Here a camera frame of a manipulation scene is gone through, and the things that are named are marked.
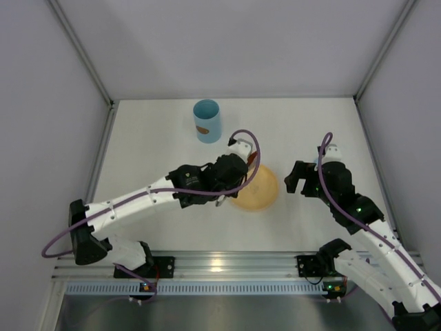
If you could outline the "fried cutlet piece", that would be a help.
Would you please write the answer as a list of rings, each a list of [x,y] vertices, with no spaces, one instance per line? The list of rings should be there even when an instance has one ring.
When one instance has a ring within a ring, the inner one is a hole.
[[[255,160],[256,160],[256,157],[258,156],[258,152],[257,151],[254,151],[254,152],[252,152],[250,155],[249,155],[249,157],[248,157],[248,159],[247,159],[247,165],[249,166],[249,167],[251,167],[253,164],[255,164]]]

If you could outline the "metal tongs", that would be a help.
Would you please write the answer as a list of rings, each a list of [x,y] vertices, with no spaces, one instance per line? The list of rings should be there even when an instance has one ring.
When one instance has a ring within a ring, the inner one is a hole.
[[[249,167],[248,165],[248,170],[252,170],[254,167],[255,167],[255,165],[256,165],[256,160],[255,160],[255,164],[253,164],[251,167]],[[225,202],[225,200],[227,200],[229,197],[227,197],[227,196],[225,196],[225,195],[222,195],[220,198],[218,198],[217,200],[216,200],[216,207],[219,207],[219,206],[221,206],[224,202]]]

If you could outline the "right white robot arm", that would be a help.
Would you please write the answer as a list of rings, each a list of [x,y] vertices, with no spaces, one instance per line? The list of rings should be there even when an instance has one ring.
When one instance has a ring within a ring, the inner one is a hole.
[[[348,243],[334,239],[313,257],[298,258],[299,275],[349,278],[376,301],[395,330],[439,330],[440,286],[411,258],[377,205],[355,191],[345,165],[297,161],[284,180],[287,192],[294,193],[300,180],[305,182],[301,195],[325,203],[334,220],[378,265],[373,267]]]

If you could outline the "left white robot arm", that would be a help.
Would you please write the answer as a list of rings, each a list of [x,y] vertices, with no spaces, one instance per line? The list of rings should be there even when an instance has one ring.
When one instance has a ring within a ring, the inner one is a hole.
[[[148,244],[121,238],[117,232],[157,212],[236,197],[247,173],[244,159],[224,154],[213,163],[182,165],[142,190],[103,204],[72,202],[70,225],[76,229],[70,236],[75,263],[107,261],[114,265],[116,278],[150,277],[155,262]]]

